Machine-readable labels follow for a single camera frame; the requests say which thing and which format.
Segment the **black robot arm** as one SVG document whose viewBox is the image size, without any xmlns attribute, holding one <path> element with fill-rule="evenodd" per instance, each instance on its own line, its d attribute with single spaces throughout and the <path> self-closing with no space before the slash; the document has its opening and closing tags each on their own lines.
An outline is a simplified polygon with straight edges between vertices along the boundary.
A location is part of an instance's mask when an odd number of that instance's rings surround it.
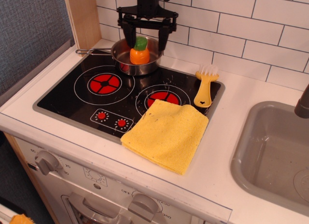
<svg viewBox="0 0 309 224">
<path fill-rule="evenodd" d="M 158 31 L 158 50 L 164 51 L 169 35 L 177 29 L 178 13 L 162 8 L 159 0 L 137 0 L 137 5 L 118 7 L 118 26 L 123 30 L 129 47 L 136 43 L 136 29 Z"/>
</svg>

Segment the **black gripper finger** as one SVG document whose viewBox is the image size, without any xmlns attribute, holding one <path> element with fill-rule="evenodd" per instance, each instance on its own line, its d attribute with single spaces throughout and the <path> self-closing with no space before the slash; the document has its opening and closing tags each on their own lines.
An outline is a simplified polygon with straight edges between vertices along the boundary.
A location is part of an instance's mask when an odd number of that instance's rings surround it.
<svg viewBox="0 0 309 224">
<path fill-rule="evenodd" d="M 136 27 L 132 23 L 123 20 L 122 29 L 128 46 L 133 48 L 136 43 Z"/>
<path fill-rule="evenodd" d="M 159 51 L 164 51 L 169 38 L 169 34 L 172 32 L 172 27 L 170 25 L 162 26 L 158 32 L 159 38 Z"/>
</svg>

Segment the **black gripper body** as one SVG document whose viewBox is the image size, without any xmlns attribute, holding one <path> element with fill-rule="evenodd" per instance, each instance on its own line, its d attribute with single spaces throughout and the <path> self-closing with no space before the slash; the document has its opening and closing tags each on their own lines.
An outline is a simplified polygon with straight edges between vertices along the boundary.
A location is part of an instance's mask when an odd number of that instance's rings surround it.
<svg viewBox="0 0 309 224">
<path fill-rule="evenodd" d="M 178 13 L 162 8 L 159 0 L 137 0 L 135 6 L 118 7 L 118 25 L 125 28 L 157 29 L 167 27 L 172 33 L 177 29 Z"/>
</svg>

